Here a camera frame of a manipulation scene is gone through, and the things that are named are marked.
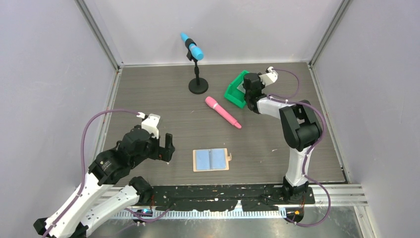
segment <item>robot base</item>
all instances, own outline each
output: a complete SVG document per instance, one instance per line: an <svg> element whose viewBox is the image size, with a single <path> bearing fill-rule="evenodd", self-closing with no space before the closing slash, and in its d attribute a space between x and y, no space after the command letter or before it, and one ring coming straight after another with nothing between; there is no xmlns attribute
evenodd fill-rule
<svg viewBox="0 0 420 238"><path fill-rule="evenodd" d="M289 181L287 181L286 176L283 177L283 187L281 188L281 193L283 195L284 201L296 201L301 200L304 194L308 191L309 182L300 185L292 186Z"/></svg>

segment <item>white cable clip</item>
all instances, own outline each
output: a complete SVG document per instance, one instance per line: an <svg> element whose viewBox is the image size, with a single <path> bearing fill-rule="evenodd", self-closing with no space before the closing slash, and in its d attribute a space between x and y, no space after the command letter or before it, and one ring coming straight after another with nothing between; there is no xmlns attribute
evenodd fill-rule
<svg viewBox="0 0 420 238"><path fill-rule="evenodd" d="M144 118L146 118L146 114L141 113L141 112L137 112L136 117L141 118L141 119L144 119Z"/></svg>

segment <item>black stand base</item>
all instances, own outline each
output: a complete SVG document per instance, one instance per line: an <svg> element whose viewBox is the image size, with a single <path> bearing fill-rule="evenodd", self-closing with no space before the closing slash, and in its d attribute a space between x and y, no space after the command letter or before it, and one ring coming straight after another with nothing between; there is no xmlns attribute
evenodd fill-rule
<svg viewBox="0 0 420 238"><path fill-rule="evenodd" d="M197 84L197 79L193 78L188 84L188 89L194 94L203 94L209 89L209 84L203 78L199 78L199 84Z"/></svg>

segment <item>floor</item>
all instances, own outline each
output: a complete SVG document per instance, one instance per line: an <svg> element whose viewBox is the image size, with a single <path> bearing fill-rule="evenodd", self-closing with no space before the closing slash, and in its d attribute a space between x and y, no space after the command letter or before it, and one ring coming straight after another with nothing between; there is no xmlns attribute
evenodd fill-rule
<svg viewBox="0 0 420 238"><path fill-rule="evenodd" d="M134 176L143 176L151 185L282 182L288 168L289 147L280 121L255 114L246 107L240 109L223 97L226 87L241 71L264 72L268 66L294 72L301 80L300 92L294 100L306 99L321 109L305 63L201 65L200 77L209 82L209 90L202 95L188 90L188 82L194 78L193 64L124 68L114 108L160 115L162 140L166 132L172 133L176 151L168 165L145 160L117 185L126 185ZM277 82L265 88L265 92L290 95L296 87L294 76L279 72ZM233 127L209 108L204 103L207 96L230 112L242 129ZM105 149L114 147L137 124L140 121L131 115L113 114ZM192 151L210 148L227 148L232 154L230 169L193 172ZM344 181L329 133L312 153L308 174L318 181Z"/></svg>
<svg viewBox="0 0 420 238"><path fill-rule="evenodd" d="M305 207L304 224L319 221L326 207ZM133 226L133 220L110 219L91 238L362 238L363 234L353 207L332 207L328 218L319 226L301 228L283 219L187 219L164 220Z"/></svg>

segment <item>pink object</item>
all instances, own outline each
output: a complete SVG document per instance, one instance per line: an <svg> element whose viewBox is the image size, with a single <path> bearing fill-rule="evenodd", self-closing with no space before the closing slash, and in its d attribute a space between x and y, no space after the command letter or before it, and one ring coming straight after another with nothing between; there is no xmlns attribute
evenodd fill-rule
<svg viewBox="0 0 420 238"><path fill-rule="evenodd" d="M242 126L239 124L239 122L231 116L217 101L212 97L206 97L206 103L209 107L216 110L217 113L219 113L223 118L225 118L230 124L235 126L238 129L241 129Z"/></svg>

